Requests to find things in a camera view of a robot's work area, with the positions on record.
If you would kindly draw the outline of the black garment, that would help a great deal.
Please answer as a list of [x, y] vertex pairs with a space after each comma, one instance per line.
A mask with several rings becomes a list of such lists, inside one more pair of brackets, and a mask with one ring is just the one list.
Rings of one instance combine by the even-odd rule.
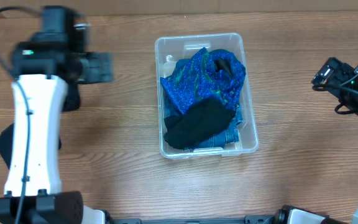
[[167, 117], [164, 120], [167, 132], [163, 138], [169, 146], [185, 150], [226, 130], [235, 113], [215, 98], [201, 100], [179, 117]]
[[80, 108], [80, 92], [78, 84], [70, 83], [68, 84], [67, 95], [63, 104], [63, 112], [74, 111]]
[[0, 134], [0, 155], [4, 160], [8, 169], [10, 169], [11, 166], [13, 137], [14, 137], [14, 123], [10, 124]]

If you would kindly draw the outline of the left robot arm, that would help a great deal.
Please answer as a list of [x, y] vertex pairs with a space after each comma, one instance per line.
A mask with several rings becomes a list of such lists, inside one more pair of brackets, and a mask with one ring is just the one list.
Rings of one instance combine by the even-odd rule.
[[86, 50], [86, 24], [65, 6], [31, 8], [42, 28], [16, 45], [11, 62], [14, 124], [9, 174], [0, 198], [0, 223], [111, 223], [105, 210], [64, 192], [58, 168], [60, 116], [80, 106], [79, 85], [112, 81], [111, 54]]

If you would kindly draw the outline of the blue denim jeans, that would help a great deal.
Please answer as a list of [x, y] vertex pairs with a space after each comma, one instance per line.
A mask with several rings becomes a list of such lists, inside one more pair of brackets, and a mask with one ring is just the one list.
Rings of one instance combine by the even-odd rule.
[[[175, 108], [174, 104], [168, 99], [167, 96], [164, 97], [165, 100], [165, 117], [175, 116], [179, 117], [181, 113]], [[224, 147], [227, 144], [231, 144], [239, 141], [239, 134], [237, 126], [243, 122], [241, 114], [241, 106], [239, 103], [236, 105], [235, 117], [231, 120], [228, 128], [219, 134], [211, 136], [209, 139], [194, 143], [185, 148], [185, 150], [197, 149], [197, 148], [211, 148], [211, 147]]]

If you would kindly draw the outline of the sparkly blue garment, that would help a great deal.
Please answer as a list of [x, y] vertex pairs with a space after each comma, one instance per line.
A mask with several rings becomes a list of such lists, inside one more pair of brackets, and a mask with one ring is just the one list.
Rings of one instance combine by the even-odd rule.
[[160, 84], [181, 114], [207, 98], [235, 110], [245, 77], [246, 68], [234, 53], [202, 48], [191, 58], [179, 60], [171, 75], [160, 78]]

